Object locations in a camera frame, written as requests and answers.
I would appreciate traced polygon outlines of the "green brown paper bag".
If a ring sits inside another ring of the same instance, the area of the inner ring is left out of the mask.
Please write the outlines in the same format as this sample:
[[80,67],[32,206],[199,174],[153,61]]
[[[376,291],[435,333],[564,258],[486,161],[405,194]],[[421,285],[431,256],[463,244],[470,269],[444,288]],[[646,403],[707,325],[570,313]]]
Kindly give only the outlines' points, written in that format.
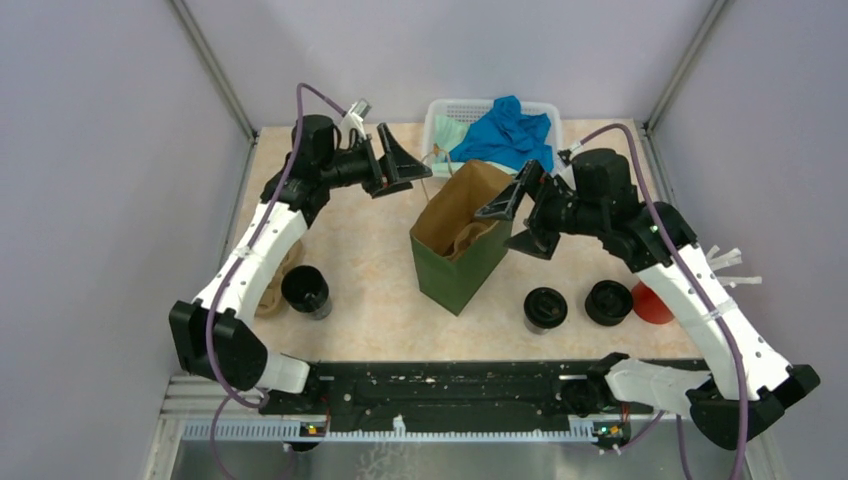
[[511,184],[512,176],[480,161],[453,169],[410,229],[421,293],[459,315],[507,254],[510,221],[476,212]]

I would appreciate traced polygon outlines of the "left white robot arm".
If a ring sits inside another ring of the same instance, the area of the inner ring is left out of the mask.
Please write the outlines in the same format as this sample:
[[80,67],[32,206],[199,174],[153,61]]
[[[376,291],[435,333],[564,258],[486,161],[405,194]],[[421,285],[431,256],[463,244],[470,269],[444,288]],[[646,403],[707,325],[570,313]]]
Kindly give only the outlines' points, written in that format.
[[213,279],[190,301],[178,301],[168,322],[181,368],[233,390],[282,392],[297,413],[319,404],[320,386],[304,360],[271,351],[251,323],[264,290],[335,188],[359,185],[372,198],[412,188],[431,169],[407,152],[381,123],[374,137],[348,114],[341,122],[311,114],[297,121],[282,171],[266,185],[251,222]]

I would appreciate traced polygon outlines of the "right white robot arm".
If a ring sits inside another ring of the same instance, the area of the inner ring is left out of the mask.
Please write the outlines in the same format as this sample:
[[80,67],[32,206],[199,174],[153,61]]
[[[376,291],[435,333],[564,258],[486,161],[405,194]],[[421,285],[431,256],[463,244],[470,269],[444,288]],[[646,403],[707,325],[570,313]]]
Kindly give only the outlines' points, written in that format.
[[562,235],[598,239],[672,312],[697,347],[700,371],[612,353],[563,399],[586,416],[637,403],[691,420],[713,444],[735,450],[779,420],[820,383],[809,365],[791,364],[746,318],[710,268],[694,231],[671,205],[638,197],[628,160],[607,148],[578,154],[566,183],[529,161],[479,208],[479,219],[510,220],[521,200],[533,208],[509,249],[548,260]]

